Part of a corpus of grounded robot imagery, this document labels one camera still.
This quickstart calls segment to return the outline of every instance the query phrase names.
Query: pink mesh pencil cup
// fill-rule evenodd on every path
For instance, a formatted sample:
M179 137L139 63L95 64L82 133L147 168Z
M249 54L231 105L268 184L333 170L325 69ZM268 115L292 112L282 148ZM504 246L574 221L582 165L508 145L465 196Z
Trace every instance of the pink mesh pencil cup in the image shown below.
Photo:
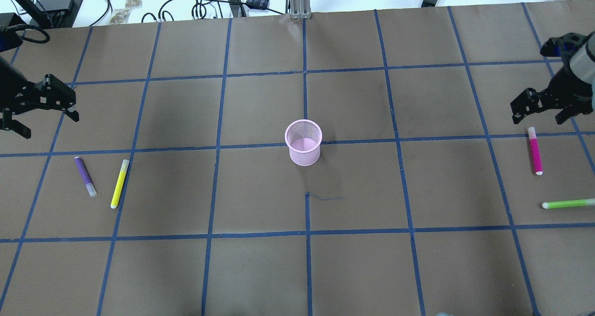
M289 157L299 166L310 166L318 160L322 141L322 130L309 119L298 119L285 129Z

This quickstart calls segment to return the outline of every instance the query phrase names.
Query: green marker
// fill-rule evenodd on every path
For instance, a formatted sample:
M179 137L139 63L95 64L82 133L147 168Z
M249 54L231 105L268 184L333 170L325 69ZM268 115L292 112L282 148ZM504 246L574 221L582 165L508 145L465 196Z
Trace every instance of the green marker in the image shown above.
M595 206L595 199L555 201L555 202L543 202L542 203L542 207L544 209L582 207L582 206Z

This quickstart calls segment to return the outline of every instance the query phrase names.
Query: marker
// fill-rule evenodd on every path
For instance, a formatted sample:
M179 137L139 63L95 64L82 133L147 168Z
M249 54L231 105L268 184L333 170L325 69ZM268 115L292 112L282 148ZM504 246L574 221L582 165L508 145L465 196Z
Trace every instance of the marker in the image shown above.
M128 170L128 159L122 161L122 167L119 169L118 182L115 184L115 190L113 190L113 197L111 208L115 209L119 204L119 196L122 194L122 187L124 186L124 180L126 179L126 171Z
M87 186L87 191L89 192L89 195L91 197L97 195L97 192L95 191L95 186L93 186L93 180L91 179L91 176L87 171L87 166L85 166L85 162L83 161L83 159L81 157L74 157L74 163L79 169L80 176L81 178L83 178L83 181Z
M542 207L544 209L557 209L557 208L582 207L582 206L595 206L595 199L555 201L555 202L543 202L542 203Z
M533 157L533 169L535 174L541 176L543 174L542 157L539 155L539 145L537 144L537 135L535 135L535 127L527 128L529 132L529 144L531 145L531 156Z

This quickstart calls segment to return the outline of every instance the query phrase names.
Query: pink marker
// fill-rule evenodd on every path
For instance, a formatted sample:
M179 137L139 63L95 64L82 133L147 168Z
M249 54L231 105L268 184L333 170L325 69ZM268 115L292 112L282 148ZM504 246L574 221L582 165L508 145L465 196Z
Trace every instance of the pink marker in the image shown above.
M529 132L529 144L531 145L531 156L533 157L533 168L535 174L541 176L543 174L542 157L539 155L539 145L537 144L537 135L535 135L535 127L527 128Z

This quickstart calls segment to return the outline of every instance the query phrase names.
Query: yellow marker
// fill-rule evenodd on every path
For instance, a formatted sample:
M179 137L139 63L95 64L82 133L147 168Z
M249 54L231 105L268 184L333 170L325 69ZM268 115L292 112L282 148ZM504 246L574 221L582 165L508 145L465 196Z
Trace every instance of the yellow marker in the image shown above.
M122 194L122 187L124 186L124 180L126 179L126 171L128 170L128 159L122 161L122 167L119 170L118 182L115 184L115 190L113 191L111 208L115 209L119 204L119 196Z

